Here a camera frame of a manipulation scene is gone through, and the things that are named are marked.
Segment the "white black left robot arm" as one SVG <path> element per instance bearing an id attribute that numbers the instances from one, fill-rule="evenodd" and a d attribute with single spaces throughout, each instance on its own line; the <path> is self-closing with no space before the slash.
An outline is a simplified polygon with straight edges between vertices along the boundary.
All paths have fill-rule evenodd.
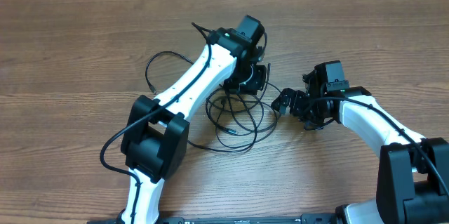
<path id="1" fill-rule="evenodd" d="M 218 85 L 227 94 L 255 95 L 266 82 L 258 43 L 267 35 L 259 20 L 247 15 L 235 29 L 196 29 L 206 41 L 197 61 L 155 98 L 140 96 L 126 127 L 102 146 L 101 164 L 130 177 L 128 203 L 115 223 L 157 222 L 163 184 L 185 156 L 190 121 Z"/>

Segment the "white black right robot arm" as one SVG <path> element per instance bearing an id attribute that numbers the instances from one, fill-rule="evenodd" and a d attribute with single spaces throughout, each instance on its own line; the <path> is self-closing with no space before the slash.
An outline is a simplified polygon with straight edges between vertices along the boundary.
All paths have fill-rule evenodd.
<path id="1" fill-rule="evenodd" d="M 374 199 L 339 206 L 334 223 L 448 222 L 448 142 L 426 138 L 383 110 L 363 87 L 306 93 L 285 88 L 272 102 L 307 130 L 335 121 L 378 156 Z"/>

